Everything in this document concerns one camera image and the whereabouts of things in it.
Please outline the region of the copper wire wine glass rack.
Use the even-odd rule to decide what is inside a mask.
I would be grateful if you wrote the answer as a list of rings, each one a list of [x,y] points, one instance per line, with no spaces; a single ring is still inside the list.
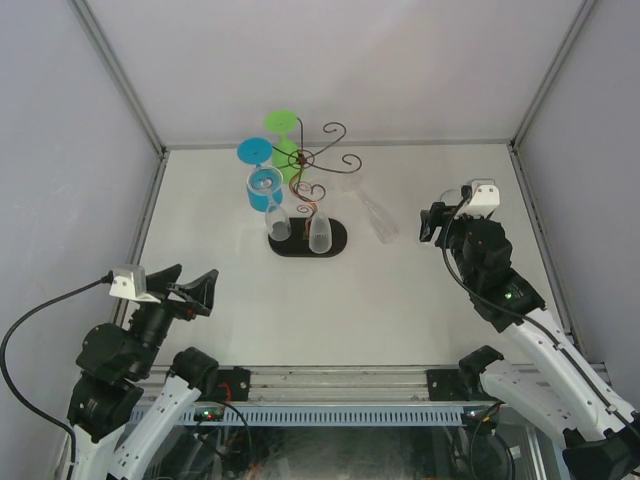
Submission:
[[[305,146],[304,124],[301,118],[290,110],[275,110],[264,119],[265,129],[279,137],[273,146],[273,166],[280,171],[283,185],[294,200],[299,202],[297,217],[284,216],[277,224],[277,232],[268,236],[272,251],[282,257],[331,257],[346,246],[346,230],[337,232],[333,227],[337,222],[320,210],[320,202],[327,195],[326,188],[311,181],[307,172],[317,170],[338,175],[352,175],[361,170],[363,161],[353,153],[342,156],[341,168],[324,167],[318,164],[318,157],[336,146],[347,133],[346,126],[332,121],[322,127],[327,135],[336,138],[324,147],[313,151]]]

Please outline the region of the blue plastic wine glass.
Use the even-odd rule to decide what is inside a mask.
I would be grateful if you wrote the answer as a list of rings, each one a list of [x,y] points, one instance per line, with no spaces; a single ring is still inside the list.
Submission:
[[[264,138],[251,137],[238,146],[236,154],[242,163],[253,166],[246,181],[250,206],[266,213],[271,203],[279,205],[283,200],[283,175],[279,169],[269,165],[272,144]]]

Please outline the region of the clear champagne flute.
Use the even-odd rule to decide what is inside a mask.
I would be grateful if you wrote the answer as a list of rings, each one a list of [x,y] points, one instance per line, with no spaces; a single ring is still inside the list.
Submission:
[[[247,179],[250,205],[265,214],[268,236],[276,242],[291,235],[289,216],[281,206],[282,181],[281,172],[272,166],[257,166]]]

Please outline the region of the green plastic wine glass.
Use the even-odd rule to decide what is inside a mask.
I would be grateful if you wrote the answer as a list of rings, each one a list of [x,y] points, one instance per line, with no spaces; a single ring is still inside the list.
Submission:
[[[264,119],[265,129],[279,137],[273,146],[271,159],[272,165],[281,172],[284,183],[289,183],[299,171],[295,166],[299,147],[289,138],[299,126],[298,116],[289,110],[272,111]]]

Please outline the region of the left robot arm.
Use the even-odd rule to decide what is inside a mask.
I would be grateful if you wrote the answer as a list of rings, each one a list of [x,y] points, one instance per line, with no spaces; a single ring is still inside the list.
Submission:
[[[182,267],[153,274],[126,265],[108,273],[109,294],[138,304],[127,328],[104,323],[91,329],[76,359],[81,377],[73,388],[67,419],[73,438],[69,479],[140,479],[179,417],[196,400],[215,395],[218,362],[195,347],[173,360],[160,394],[131,434],[125,432],[160,347],[176,320],[208,317],[219,272],[179,283]]]

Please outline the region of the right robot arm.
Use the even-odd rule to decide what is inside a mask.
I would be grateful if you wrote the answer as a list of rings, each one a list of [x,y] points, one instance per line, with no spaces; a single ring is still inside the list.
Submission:
[[[435,202],[420,213],[420,241],[434,243],[475,311],[526,355],[547,385],[523,380],[484,346],[459,362],[468,397],[512,407],[553,440],[576,479],[623,479],[639,471],[639,411],[567,339],[538,292],[512,266],[512,244],[489,216]]]

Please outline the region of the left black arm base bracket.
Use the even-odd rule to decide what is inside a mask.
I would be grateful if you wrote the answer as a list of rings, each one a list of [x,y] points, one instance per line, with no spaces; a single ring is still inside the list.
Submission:
[[[214,397],[231,402],[245,402],[249,398],[251,371],[242,367],[222,368],[218,371]]]

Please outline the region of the aluminium front rail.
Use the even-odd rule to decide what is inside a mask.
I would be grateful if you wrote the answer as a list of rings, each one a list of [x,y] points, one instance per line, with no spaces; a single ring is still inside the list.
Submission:
[[[440,365],[245,366],[252,405],[428,403],[426,371]]]

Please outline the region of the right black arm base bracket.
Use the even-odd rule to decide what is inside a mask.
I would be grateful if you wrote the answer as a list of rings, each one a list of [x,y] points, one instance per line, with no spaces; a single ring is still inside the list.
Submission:
[[[428,396],[434,402],[467,401],[468,395],[457,369],[428,369]]]

